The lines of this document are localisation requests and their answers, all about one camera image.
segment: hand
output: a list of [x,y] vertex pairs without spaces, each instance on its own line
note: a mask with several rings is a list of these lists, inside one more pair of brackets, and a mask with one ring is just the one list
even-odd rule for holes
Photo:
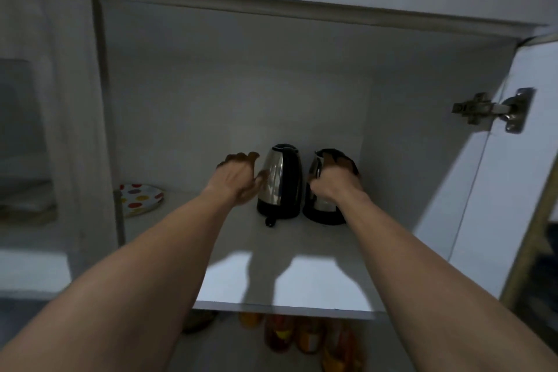
[[336,162],[329,153],[324,153],[320,178],[309,178],[309,181],[314,194],[336,204],[347,192],[363,191],[360,176],[353,173],[352,162],[347,158],[338,158]]
[[260,191],[267,180],[268,171],[260,171],[254,178],[255,160],[260,155],[251,151],[229,154],[224,162],[217,165],[204,193],[213,192],[231,197],[234,205],[243,205]]

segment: forearm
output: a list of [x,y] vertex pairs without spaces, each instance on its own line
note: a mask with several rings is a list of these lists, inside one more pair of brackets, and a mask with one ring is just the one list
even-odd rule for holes
[[360,191],[338,201],[419,370],[556,370],[556,356],[498,300]]
[[203,193],[95,265],[6,347],[0,369],[161,370],[232,206]]

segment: person's left hand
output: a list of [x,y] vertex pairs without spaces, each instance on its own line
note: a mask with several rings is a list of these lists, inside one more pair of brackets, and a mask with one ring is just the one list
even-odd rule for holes
[[260,171],[254,178],[254,164],[259,156],[255,151],[248,155],[229,154],[224,162],[217,165],[204,192],[230,196],[235,206],[248,202],[258,194],[269,174],[268,171]]

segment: kettle body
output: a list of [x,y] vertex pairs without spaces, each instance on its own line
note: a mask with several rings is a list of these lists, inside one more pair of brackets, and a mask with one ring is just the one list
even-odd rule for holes
[[266,225],[277,219],[298,216],[302,203],[303,169],[298,149],[290,144],[276,144],[269,151],[263,169],[269,171],[258,194],[257,210],[266,216]]
[[[353,165],[353,173],[358,175],[358,169],[351,158],[347,157],[342,151],[336,149],[322,149],[315,152],[314,160],[310,166],[309,176],[311,178],[319,178],[324,168],[324,153],[328,153],[337,161],[338,158],[346,158]],[[322,223],[324,225],[341,225],[346,223],[343,214],[335,203],[321,197],[310,189],[310,183],[306,185],[306,195],[303,208],[304,216],[308,219]]]

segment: polka dot plate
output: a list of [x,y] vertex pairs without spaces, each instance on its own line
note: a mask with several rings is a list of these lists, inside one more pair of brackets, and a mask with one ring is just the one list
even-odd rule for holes
[[121,184],[122,213],[124,217],[149,212],[159,206],[164,199],[163,190],[145,184]]

